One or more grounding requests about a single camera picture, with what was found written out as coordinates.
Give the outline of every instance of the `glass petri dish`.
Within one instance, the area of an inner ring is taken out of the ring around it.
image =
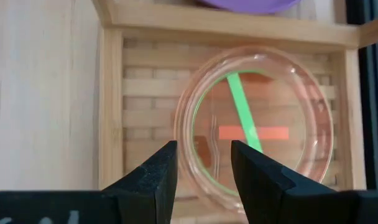
[[[227,50],[193,74],[178,103],[174,135],[180,172],[199,198],[243,214],[231,140],[318,182],[333,149],[331,111],[313,75],[288,54],[258,46]]]

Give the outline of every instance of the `wooden tray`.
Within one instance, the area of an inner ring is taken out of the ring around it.
[[[317,77],[331,103],[335,133],[323,183],[336,190],[366,188],[357,49],[378,41],[378,21],[356,27],[168,4],[93,2],[104,27],[101,189],[173,139],[171,114],[191,71],[226,47],[246,44],[293,53]],[[214,213],[179,177],[173,217]]]

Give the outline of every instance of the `purple object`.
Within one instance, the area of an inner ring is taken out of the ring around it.
[[[270,14],[290,8],[300,0],[200,0],[215,7],[248,14]]]

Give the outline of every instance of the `green strip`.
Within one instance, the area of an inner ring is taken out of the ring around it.
[[[247,102],[246,95],[244,94],[239,73],[229,73],[227,75],[227,79],[247,143],[250,147],[256,149],[257,151],[263,152],[258,138],[257,129],[254,125],[254,120],[252,119],[250,107]]]

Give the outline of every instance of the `orange rectangle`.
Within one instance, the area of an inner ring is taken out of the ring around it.
[[[288,140],[288,127],[257,127],[258,138],[261,140]],[[240,126],[220,126],[220,140],[245,140],[244,131]]]

